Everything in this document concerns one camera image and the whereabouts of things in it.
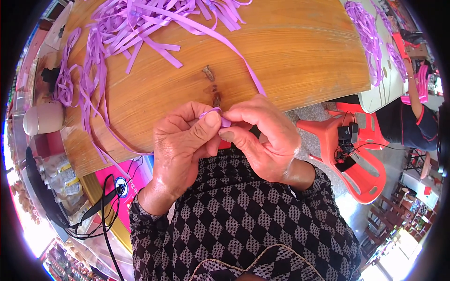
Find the white cup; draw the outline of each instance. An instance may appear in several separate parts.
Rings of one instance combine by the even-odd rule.
[[[31,107],[23,117],[23,130],[29,136],[61,130],[64,122],[63,105],[59,101]]]

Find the shirt sleeve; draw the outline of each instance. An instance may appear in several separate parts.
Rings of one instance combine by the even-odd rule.
[[[135,196],[130,208],[131,244],[135,280],[149,278],[153,270],[161,264],[162,246],[169,221],[167,214],[154,216],[139,205]]]
[[[333,238],[348,256],[350,274],[352,274],[361,263],[360,243],[352,228],[339,213],[329,177],[321,169],[314,165],[313,167],[315,169],[313,184],[308,189],[295,194],[297,199],[309,207],[311,215],[321,221],[324,229],[333,233]]]
[[[437,120],[428,107],[422,105],[422,114],[416,122],[422,132],[422,136],[428,142],[437,137]]]

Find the tiled floor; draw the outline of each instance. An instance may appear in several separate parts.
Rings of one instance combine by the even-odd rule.
[[[312,121],[324,121],[330,117],[330,115],[325,111],[327,109],[335,109],[334,103],[319,103],[311,105],[308,107],[303,107],[286,112],[293,123],[297,120],[312,120]],[[363,124],[364,116],[357,115],[356,119],[359,124]],[[328,166],[323,165],[315,160],[308,159],[308,155],[312,154],[314,156],[320,156],[320,145],[318,138],[306,131],[297,129],[302,137],[302,146],[298,155],[298,159],[310,161],[312,164],[318,166],[329,176],[331,184],[333,185],[333,192],[335,195],[336,204],[339,207],[340,213],[345,221],[350,225],[350,227],[355,232],[358,240],[362,241],[365,237],[364,229],[367,227],[367,214],[370,210],[370,205],[359,204],[351,194],[348,192],[347,187],[344,182],[332,171]],[[399,144],[390,144],[390,147],[402,148]],[[384,186],[382,194],[386,197],[390,197],[392,190],[396,186],[403,167],[405,166],[405,155],[404,150],[392,150],[385,148],[380,151],[371,151],[378,159],[380,159],[386,169],[387,179],[386,185]],[[360,163],[366,170],[371,174],[376,174],[370,165],[364,165]]]

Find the fingernail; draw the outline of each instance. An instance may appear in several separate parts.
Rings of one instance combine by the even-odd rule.
[[[219,122],[219,120],[221,119],[221,116],[217,112],[211,111],[208,112],[204,118],[206,125],[214,127],[217,124],[217,122]]]
[[[222,138],[224,141],[226,142],[232,142],[233,138],[234,138],[234,133],[233,132],[219,132],[219,136],[220,138]]]

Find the cardboard box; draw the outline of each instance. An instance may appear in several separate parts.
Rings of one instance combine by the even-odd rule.
[[[410,57],[428,57],[428,51],[425,43],[420,44],[420,47],[418,48],[406,46],[405,51]]]

